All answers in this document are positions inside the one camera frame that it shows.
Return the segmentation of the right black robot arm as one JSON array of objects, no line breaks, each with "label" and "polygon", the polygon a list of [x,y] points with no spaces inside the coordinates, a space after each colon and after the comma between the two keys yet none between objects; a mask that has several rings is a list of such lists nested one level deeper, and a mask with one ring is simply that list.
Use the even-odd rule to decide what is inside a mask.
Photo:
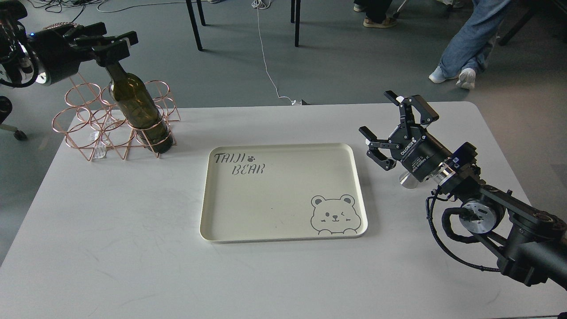
[{"label": "right black robot arm", "polygon": [[[476,164],[476,148],[463,143],[450,152],[427,131],[439,115],[420,95],[385,96],[400,113],[400,123],[387,139],[379,139],[367,127],[359,131],[366,138],[366,154],[385,171],[400,163],[405,173],[400,183],[415,188],[433,180],[437,188],[427,198],[427,220],[434,240],[451,258],[481,271],[499,272],[526,286],[552,280],[567,284],[566,223],[546,211],[533,208],[512,195],[488,185]],[[497,267],[464,262],[441,241],[434,226],[434,204],[439,195],[459,200],[458,207],[446,208],[441,217],[446,236],[464,244],[483,244],[497,257]]]}]

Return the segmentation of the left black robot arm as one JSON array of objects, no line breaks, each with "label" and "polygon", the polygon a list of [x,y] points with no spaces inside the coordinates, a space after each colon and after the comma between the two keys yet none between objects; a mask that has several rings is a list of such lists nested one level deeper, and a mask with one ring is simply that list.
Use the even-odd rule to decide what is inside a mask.
[{"label": "left black robot arm", "polygon": [[27,16],[24,4],[3,0],[0,6],[1,85],[6,87],[50,86],[77,74],[85,61],[106,67],[129,57],[129,48],[138,43],[134,31],[107,36],[103,22],[62,22],[28,33],[21,23]]}]

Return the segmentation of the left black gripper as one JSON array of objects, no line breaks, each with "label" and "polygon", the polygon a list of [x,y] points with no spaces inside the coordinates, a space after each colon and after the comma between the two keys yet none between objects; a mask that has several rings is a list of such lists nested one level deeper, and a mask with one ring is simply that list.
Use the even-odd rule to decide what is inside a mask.
[{"label": "left black gripper", "polygon": [[82,62],[95,60],[101,67],[129,57],[138,43],[135,31],[119,36],[107,34],[103,22],[83,26],[65,23],[34,34],[34,53],[39,60],[37,83],[50,86],[77,74]]}]

